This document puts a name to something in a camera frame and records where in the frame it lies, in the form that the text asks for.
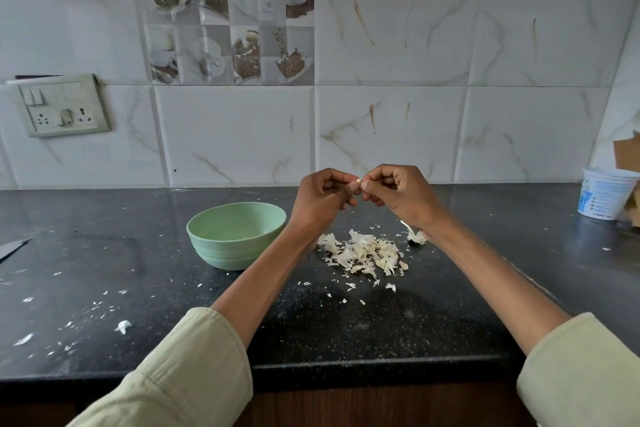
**speckled countertop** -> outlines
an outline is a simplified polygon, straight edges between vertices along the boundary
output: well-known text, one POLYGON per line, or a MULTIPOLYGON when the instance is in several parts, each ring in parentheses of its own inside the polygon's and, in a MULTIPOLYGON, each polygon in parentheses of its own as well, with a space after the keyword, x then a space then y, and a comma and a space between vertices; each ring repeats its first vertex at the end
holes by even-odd
MULTIPOLYGON (((0 244, 32 237, 0 263, 4 399, 89 397, 113 388, 189 308, 209 306, 238 275, 196 255, 185 230, 189 218, 257 199, 289 213, 295 192, 0 192, 0 244), (28 297, 33 301, 23 302, 28 297), (132 323, 126 335, 114 330, 124 319, 132 323)), ((577 185, 436 192, 549 296, 574 314, 596 313, 640 353, 640 236, 576 213, 577 185)), ((341 239, 349 229, 387 234, 401 251, 406 247, 404 234, 395 236, 402 225, 384 208, 359 203, 341 213, 332 231, 341 239)), ((341 277, 323 256, 316 251, 300 263, 258 329, 249 349, 256 391, 514 379, 524 360, 516 343, 432 245, 406 252, 405 276, 383 278, 375 288, 366 277, 341 277), (396 293, 383 288, 387 281, 396 293), (345 282, 356 289, 348 292, 345 282)))

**knife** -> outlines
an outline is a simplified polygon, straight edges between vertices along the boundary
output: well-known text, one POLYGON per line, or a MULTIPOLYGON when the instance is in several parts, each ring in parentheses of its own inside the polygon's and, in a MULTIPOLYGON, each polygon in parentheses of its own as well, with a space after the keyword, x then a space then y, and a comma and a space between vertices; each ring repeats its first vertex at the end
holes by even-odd
POLYGON ((11 255, 13 252, 18 250, 22 245, 27 243, 30 238, 25 238, 24 240, 18 240, 11 243, 7 243, 6 245, 0 246, 0 262, 2 262, 6 257, 11 255))

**hand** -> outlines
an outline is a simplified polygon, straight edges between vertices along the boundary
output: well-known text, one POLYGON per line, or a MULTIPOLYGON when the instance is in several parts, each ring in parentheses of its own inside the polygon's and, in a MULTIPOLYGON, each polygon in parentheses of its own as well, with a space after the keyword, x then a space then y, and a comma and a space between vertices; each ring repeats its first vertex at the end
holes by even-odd
POLYGON ((451 216, 414 165, 381 164, 360 183, 362 199, 386 204, 400 220, 432 235, 451 216))
POLYGON ((356 205, 353 195, 360 190, 357 179, 357 176, 335 169, 309 174, 300 182, 289 226, 302 230, 315 245, 338 212, 347 208, 347 203, 356 205))

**shirt cuff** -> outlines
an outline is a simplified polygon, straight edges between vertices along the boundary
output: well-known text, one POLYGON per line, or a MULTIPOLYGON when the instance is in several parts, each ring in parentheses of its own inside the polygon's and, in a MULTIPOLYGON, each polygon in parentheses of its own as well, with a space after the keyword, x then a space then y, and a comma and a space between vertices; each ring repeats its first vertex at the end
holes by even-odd
POLYGON ((517 387, 544 427, 631 425, 640 412, 640 358, 593 314, 580 314, 536 344, 517 387))
POLYGON ((136 370, 194 426, 232 425, 253 395, 244 345, 209 307, 190 309, 136 370))

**plastic tub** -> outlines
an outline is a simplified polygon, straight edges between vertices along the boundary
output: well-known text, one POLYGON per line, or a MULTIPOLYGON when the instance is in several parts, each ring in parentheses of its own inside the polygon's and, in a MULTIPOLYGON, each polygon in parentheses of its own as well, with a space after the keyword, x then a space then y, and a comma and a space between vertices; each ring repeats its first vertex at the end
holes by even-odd
POLYGON ((624 169, 583 169, 584 180, 578 213, 597 220, 615 220, 640 179, 638 172, 624 169))
POLYGON ((286 220, 287 214, 274 204, 223 204, 191 218, 187 233, 209 265, 244 270, 276 239, 286 220))

